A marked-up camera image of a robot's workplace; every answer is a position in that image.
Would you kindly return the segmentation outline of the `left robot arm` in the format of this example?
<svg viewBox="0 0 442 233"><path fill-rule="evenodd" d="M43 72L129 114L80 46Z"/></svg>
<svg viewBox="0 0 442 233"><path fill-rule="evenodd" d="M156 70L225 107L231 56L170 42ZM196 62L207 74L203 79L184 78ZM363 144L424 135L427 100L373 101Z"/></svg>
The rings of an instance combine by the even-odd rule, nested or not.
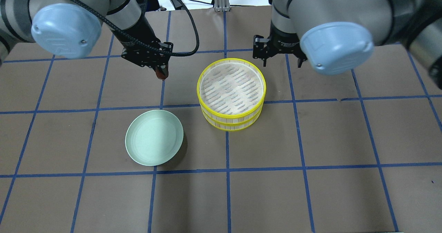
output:
<svg viewBox="0 0 442 233"><path fill-rule="evenodd" d="M1 63L18 43L37 43L68 59L90 55L102 25L123 46L121 57L166 79L173 44L156 37L148 0L1 0Z"/></svg>

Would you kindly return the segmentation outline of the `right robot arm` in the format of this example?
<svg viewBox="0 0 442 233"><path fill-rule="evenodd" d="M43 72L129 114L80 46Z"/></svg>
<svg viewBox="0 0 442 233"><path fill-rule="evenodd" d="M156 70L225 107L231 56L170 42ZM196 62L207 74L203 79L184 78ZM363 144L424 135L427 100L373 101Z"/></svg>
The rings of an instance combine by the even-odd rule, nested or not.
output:
<svg viewBox="0 0 442 233"><path fill-rule="evenodd" d="M253 58L293 54L320 74L367 61L401 43L441 88L441 0L269 0L270 35L253 37Z"/></svg>

